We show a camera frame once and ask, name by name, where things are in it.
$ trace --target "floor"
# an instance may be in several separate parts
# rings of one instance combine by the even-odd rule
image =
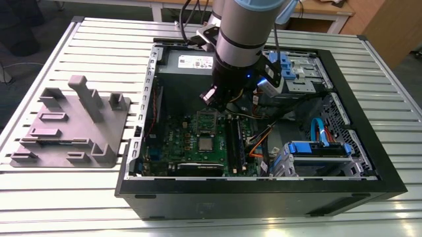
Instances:
[[[20,62],[44,63],[59,42],[66,28],[75,15],[99,18],[114,18],[127,20],[153,21],[151,9],[147,7],[82,4],[67,2],[64,11],[59,12],[52,1],[43,0],[40,9],[44,14],[46,23],[35,27],[34,33],[40,42],[42,49],[39,53],[28,57],[15,57],[8,53],[3,45],[0,45],[0,62],[3,65],[11,65]],[[173,22],[178,19],[178,10],[163,10],[163,20]],[[193,23],[199,23],[199,15],[197,14]],[[8,68],[7,72],[14,77],[14,84],[0,84],[0,131],[15,112],[15,109],[23,99],[34,79],[42,69],[39,65],[19,65]],[[409,55],[402,64],[394,70],[394,73],[405,85],[409,93],[414,97],[417,103],[422,107],[422,60],[417,60]]]

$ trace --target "open computer tower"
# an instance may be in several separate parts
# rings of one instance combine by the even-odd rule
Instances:
[[[281,94],[221,113],[199,98],[213,53],[155,41],[115,191],[142,219],[333,216],[406,192],[330,51],[282,48]]]

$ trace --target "wooden table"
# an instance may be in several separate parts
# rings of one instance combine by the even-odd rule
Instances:
[[[62,0],[70,2],[81,3],[98,3],[98,4],[111,4],[111,5],[127,5],[127,6],[146,6],[153,10],[154,21],[163,22],[162,9],[163,8],[177,8],[181,9],[186,0]],[[201,0],[202,10],[205,9],[207,0]],[[197,1],[193,0],[187,9],[193,9]],[[213,0],[209,2],[207,11],[211,11]],[[304,18],[316,20],[329,20],[333,21],[328,33],[338,34],[346,24],[350,16],[356,13],[352,7],[345,3],[342,8],[332,5],[329,2],[321,2],[320,0],[306,0],[304,2]],[[296,13],[292,17],[300,18],[301,15],[301,5],[297,5]]]

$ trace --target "slotted aluminum surface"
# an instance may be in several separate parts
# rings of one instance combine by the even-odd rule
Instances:
[[[189,37],[195,30],[194,25],[186,28]],[[98,89],[101,95],[102,92],[123,92],[133,100],[121,155],[134,134],[153,39],[181,38],[181,34],[173,23],[86,18],[82,23],[71,23],[0,136],[0,190],[4,190],[0,192],[0,233],[102,237],[326,236],[328,233],[354,237],[421,236],[420,108],[372,46],[356,36],[289,31],[281,31],[280,36],[282,46],[332,50],[408,193],[328,218],[145,222],[125,200],[114,197],[122,156],[111,169],[11,167],[10,154],[19,146],[16,139],[27,133],[42,106],[38,97],[46,87],[59,87],[66,94],[73,94],[67,86],[73,74],[86,75],[89,87]],[[269,45],[274,45],[273,34]]]

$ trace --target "computer case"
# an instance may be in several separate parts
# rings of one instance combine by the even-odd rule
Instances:
[[[282,50],[290,55],[309,53],[317,58],[316,67],[321,67],[322,84],[330,88],[330,93],[318,103],[304,104],[297,116],[304,114],[306,124],[314,115],[330,121],[338,141],[350,143],[361,158],[353,163],[358,165],[360,173],[346,170],[350,174],[326,177],[158,177],[137,173],[146,160],[143,149],[154,143],[153,139],[147,142],[143,138],[151,133],[153,116],[157,115],[155,123],[159,124],[166,122],[169,115],[205,109],[199,94],[211,84],[210,69],[177,65],[182,55],[213,57],[213,53],[190,49],[178,40],[157,39],[137,132],[126,146],[115,190],[115,196],[125,198],[142,219],[334,216],[369,201],[389,199],[408,191],[330,51]],[[158,90],[153,92],[154,83]],[[153,103],[167,106],[158,106],[154,111]],[[293,139],[310,137],[305,127],[292,127],[300,133],[293,132],[296,135],[285,138],[289,124],[292,121],[284,122],[280,131],[273,131],[281,134],[271,138],[280,148]],[[153,129],[158,136],[165,133],[159,127]]]

